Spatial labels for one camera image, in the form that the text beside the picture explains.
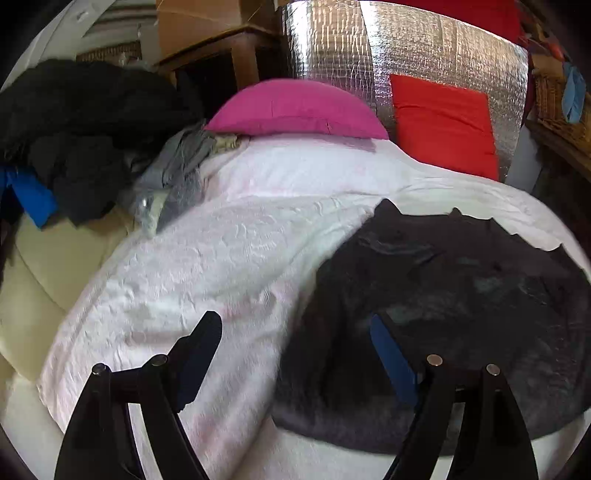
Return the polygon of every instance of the cardboard box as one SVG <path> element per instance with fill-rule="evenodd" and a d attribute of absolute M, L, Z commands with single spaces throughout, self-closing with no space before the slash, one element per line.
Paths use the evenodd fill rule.
<path fill-rule="evenodd" d="M 246 25 L 279 33 L 273 0 L 159 0 L 157 10 L 163 59 Z"/>

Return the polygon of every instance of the cream leather sofa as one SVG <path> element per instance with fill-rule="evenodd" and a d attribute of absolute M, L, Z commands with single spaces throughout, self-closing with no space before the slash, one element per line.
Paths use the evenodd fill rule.
<path fill-rule="evenodd" d="M 53 478 L 62 433 L 35 383 L 64 315 L 133 229 L 118 208 L 79 228 L 19 224 L 0 287 L 0 423 L 39 480 Z"/>

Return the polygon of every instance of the wooden shelf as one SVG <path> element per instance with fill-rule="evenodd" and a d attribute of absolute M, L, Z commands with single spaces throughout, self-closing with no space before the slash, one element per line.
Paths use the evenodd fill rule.
<path fill-rule="evenodd" d="M 588 181 L 591 181 L 591 157 L 568 143 L 564 138 L 556 135 L 544 125 L 532 120 L 526 120 L 525 126 L 530 130 L 536 141 L 545 145 L 558 156 L 568 162 Z"/>

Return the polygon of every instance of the metal bolt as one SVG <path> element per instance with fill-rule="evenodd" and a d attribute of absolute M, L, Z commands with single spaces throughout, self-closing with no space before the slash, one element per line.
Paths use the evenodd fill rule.
<path fill-rule="evenodd" d="M 166 362 L 168 362 L 168 356 L 167 355 L 164 355 L 163 353 L 159 353 L 158 355 L 154 355 L 150 359 L 150 363 L 152 365 L 154 365 L 155 367 L 161 367 Z"/>
<path fill-rule="evenodd" d="M 432 353 L 427 357 L 427 362 L 429 362 L 429 365 L 439 367 L 439 365 L 443 363 L 443 358 L 441 358 L 439 355 L 435 353 Z"/>
<path fill-rule="evenodd" d="M 498 374 L 501 373 L 501 369 L 498 366 L 496 366 L 495 364 L 488 364 L 486 366 L 486 371 L 489 372 L 494 377 L 496 377 Z"/>
<path fill-rule="evenodd" d="M 105 364 L 96 364 L 92 367 L 92 374 L 93 375 L 100 375 L 105 370 L 107 370 L 107 366 Z"/>

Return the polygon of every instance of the red pillow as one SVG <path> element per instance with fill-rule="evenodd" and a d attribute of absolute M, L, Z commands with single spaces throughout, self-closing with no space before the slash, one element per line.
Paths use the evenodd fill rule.
<path fill-rule="evenodd" d="M 499 179 L 488 97 L 403 75 L 390 75 L 398 146 L 415 160 Z"/>

